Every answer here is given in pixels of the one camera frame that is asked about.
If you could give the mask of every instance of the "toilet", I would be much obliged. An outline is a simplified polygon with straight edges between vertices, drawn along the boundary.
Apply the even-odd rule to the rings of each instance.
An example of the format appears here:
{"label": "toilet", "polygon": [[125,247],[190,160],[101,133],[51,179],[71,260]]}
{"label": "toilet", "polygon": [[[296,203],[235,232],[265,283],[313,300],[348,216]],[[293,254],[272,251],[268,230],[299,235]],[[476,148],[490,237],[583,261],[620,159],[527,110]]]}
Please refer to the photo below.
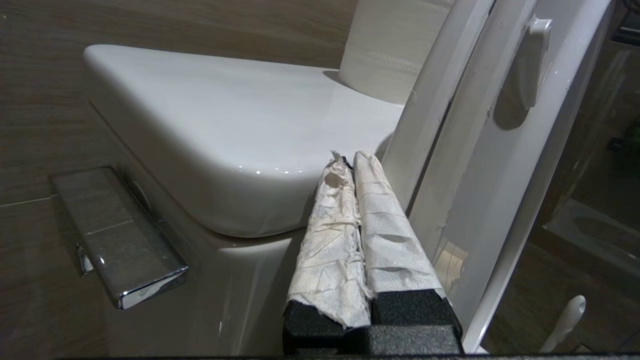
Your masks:
{"label": "toilet", "polygon": [[[348,160],[356,151],[384,158],[394,191],[403,196],[412,226],[452,295],[467,335],[465,350],[478,349],[544,196],[606,29],[608,3],[568,3],[457,1],[441,30],[446,41],[438,36],[406,111],[345,86],[332,69],[117,45],[88,47],[85,107],[90,123],[112,144],[109,165],[190,267],[186,284],[130,309],[119,311],[105,301],[109,354],[279,354],[289,281],[331,150]],[[557,35],[552,31],[557,38],[548,63],[555,73],[540,82],[536,78],[533,87],[542,92],[538,109],[546,110],[530,111],[523,118],[525,126],[492,128],[485,124],[488,110],[500,95],[523,36],[504,34],[503,26],[524,29],[534,11],[559,24]],[[497,41],[500,36],[508,41]],[[496,48],[476,47],[476,42],[491,44],[492,39]],[[572,54],[560,48],[568,39],[580,40]],[[505,60],[498,58],[504,49],[511,55]],[[487,63],[495,65],[496,76],[486,75]],[[467,66],[472,71],[465,72]],[[486,88],[489,100],[471,109],[471,90],[483,88],[477,83],[483,71],[493,84]],[[434,74],[443,76],[426,86],[435,81]],[[557,85],[572,82],[575,89]],[[441,94],[443,89],[451,93]],[[471,95],[463,101],[459,95],[465,92]],[[428,102],[440,98],[444,100]],[[425,130],[422,116],[429,109],[420,108],[427,103],[442,107],[435,112],[440,117],[432,132]],[[462,116],[470,109],[483,116],[473,136],[453,131],[449,143],[434,140],[436,131],[442,138],[457,124],[470,124],[472,119]],[[568,127],[558,128],[554,119]],[[446,126],[438,130],[440,121]],[[538,125],[527,130],[530,124]],[[413,135],[402,135],[407,132]],[[550,147],[547,138],[554,137]],[[450,203],[442,205],[429,191],[444,189],[449,178],[429,182],[435,171],[429,164],[445,163],[437,156],[446,154],[447,146],[453,153],[456,144],[470,141],[476,145],[460,147],[468,172],[456,183],[459,191],[447,193]],[[520,154],[526,170],[513,172],[503,158],[492,162],[497,143],[504,144],[499,154]],[[436,156],[431,162],[430,149]],[[491,174],[484,168],[491,168]],[[482,182],[473,183],[475,179]],[[527,187],[529,181],[540,186]],[[510,186],[512,196],[500,196],[504,192],[495,184]],[[496,200],[487,206],[487,197]],[[497,216],[472,221],[484,209]],[[447,216],[445,225],[451,220],[446,239],[427,236],[433,229],[424,220],[435,213]],[[460,224],[477,230],[477,236],[460,231],[465,229]],[[512,224],[519,232],[514,233]],[[451,264],[456,268],[449,276]]]}

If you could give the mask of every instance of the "crumpled paper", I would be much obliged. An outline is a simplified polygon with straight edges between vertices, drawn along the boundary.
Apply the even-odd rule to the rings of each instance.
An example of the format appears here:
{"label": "crumpled paper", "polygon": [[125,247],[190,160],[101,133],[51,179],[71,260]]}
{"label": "crumpled paper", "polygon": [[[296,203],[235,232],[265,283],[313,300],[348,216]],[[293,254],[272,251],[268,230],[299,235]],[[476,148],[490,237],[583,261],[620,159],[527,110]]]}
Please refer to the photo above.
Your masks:
{"label": "crumpled paper", "polygon": [[370,325],[355,186],[340,154],[333,157],[318,184],[287,301],[314,306],[344,328]]}
{"label": "crumpled paper", "polygon": [[378,159],[358,151],[354,159],[367,285],[376,293],[434,289],[445,297]]}

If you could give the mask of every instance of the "toilet lid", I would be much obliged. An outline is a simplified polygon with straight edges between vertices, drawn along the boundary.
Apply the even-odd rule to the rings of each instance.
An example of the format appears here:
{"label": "toilet lid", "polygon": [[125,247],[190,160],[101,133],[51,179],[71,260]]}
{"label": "toilet lid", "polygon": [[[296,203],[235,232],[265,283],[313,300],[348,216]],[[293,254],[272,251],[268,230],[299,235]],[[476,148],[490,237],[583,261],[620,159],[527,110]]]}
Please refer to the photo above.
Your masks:
{"label": "toilet lid", "polygon": [[337,71],[93,45],[88,97],[120,141],[202,225],[265,236],[304,226],[339,151],[383,152],[402,106]]}

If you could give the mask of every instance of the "paper towel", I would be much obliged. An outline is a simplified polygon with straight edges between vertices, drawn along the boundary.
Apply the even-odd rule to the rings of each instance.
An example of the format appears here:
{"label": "paper towel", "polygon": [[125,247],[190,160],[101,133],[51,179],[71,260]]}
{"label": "paper towel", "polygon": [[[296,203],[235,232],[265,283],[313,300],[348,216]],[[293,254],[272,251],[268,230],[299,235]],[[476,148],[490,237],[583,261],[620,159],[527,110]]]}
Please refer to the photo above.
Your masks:
{"label": "paper towel", "polygon": [[404,104],[454,0],[358,0],[339,79]]}
{"label": "paper towel", "polygon": [[444,298],[438,276],[378,159],[358,151],[353,163],[369,288],[376,293],[434,289]]}
{"label": "paper towel", "polygon": [[339,154],[322,173],[287,301],[314,306],[343,327],[371,324],[355,187]]}

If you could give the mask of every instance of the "chrome flap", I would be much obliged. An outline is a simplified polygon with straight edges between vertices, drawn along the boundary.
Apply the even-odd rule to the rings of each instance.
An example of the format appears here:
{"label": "chrome flap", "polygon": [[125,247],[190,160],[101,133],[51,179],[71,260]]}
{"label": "chrome flap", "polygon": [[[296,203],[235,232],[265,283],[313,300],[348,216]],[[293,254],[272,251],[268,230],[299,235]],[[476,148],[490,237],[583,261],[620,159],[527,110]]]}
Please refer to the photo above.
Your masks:
{"label": "chrome flap", "polygon": [[189,267],[111,167],[51,180],[81,235],[79,249],[117,308],[127,309],[187,281]]}

